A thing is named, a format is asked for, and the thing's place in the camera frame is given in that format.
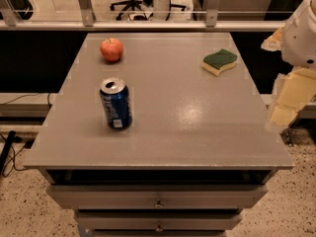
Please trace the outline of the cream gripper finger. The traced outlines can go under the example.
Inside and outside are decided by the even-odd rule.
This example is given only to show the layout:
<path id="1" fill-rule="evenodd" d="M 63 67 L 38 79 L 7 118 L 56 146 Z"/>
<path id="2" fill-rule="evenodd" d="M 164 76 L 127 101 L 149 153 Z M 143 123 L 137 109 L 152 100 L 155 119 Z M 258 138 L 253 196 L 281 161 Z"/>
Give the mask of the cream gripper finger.
<path id="1" fill-rule="evenodd" d="M 261 49 L 267 51 L 277 51 L 282 48 L 283 27 L 278 28 L 271 36 L 263 41 Z"/>

